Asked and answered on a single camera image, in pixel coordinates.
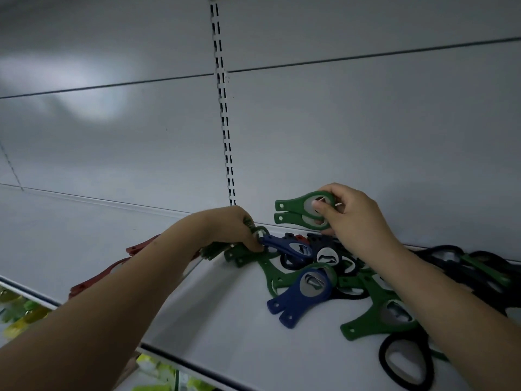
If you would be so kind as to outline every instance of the pile of bottle openers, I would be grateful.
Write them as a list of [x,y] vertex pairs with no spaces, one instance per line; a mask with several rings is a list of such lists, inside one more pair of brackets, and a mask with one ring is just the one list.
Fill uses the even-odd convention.
[[[313,200],[335,204],[328,192],[312,192],[292,200],[275,202],[280,211],[276,223],[292,223],[313,230],[329,228],[327,221],[311,206]],[[431,388],[434,380],[433,357],[447,360],[429,340],[429,336],[407,309],[394,290],[362,260],[352,255],[334,237],[308,233],[307,237],[286,233],[279,238],[263,227],[245,223],[263,252],[253,253],[242,243],[213,243],[201,250],[212,259],[224,251],[226,261],[237,267],[257,262],[264,270],[268,291],[273,297],[267,302],[272,314],[281,313],[279,320],[294,328],[299,319],[314,305],[330,299],[371,298],[373,305],[340,329],[347,340],[363,336],[390,334],[382,343],[379,360],[386,373],[402,387],[421,391]],[[466,254],[453,245],[414,251],[424,261],[440,269],[448,277],[463,284],[479,299],[503,315],[521,307],[521,266],[513,265],[500,256],[485,251]],[[279,257],[285,273],[272,262]],[[277,294],[277,290],[286,291]],[[420,368],[420,377],[412,376],[390,360],[401,352]]]

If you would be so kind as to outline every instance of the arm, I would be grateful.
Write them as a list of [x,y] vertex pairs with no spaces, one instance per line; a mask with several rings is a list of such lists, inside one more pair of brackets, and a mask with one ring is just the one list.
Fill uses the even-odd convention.
[[0,349],[0,390],[110,390],[195,251],[263,247],[240,207],[189,215],[91,288]]
[[345,247],[400,295],[427,333],[476,390],[521,386],[521,328],[405,249],[375,201],[340,184],[320,189],[342,205],[313,205]]

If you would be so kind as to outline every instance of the hand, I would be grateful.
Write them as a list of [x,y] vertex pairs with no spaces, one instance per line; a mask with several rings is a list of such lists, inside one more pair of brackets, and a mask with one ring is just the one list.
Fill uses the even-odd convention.
[[322,201],[313,202],[313,208],[328,220],[332,228],[324,230],[323,234],[336,234],[349,251],[369,264],[383,250],[403,249],[378,204],[364,192],[336,183],[318,190],[332,193],[340,203],[333,208]]
[[203,217],[203,222],[208,228],[208,244],[213,241],[241,242],[253,252],[261,252],[264,249],[252,235],[248,226],[244,225],[244,219],[251,220],[252,217],[240,206],[205,210],[194,216]]

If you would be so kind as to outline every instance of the left hand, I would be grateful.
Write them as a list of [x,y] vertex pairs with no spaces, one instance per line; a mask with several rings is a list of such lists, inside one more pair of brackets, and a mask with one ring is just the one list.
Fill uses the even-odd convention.
[[225,243],[244,243],[253,252],[261,252],[264,247],[253,237],[244,219],[251,219],[251,215],[240,206],[221,207],[205,210],[194,214],[204,217],[208,226],[209,242],[222,241]]

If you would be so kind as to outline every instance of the right hand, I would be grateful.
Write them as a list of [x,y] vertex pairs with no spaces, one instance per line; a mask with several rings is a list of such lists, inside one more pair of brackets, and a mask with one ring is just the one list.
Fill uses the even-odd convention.
[[389,250],[403,249],[378,204],[364,192],[336,183],[318,190],[332,193],[340,203],[332,207],[322,201],[313,202],[313,208],[331,225],[331,229],[324,230],[323,234],[336,234],[350,252],[369,265],[373,258],[381,257]]

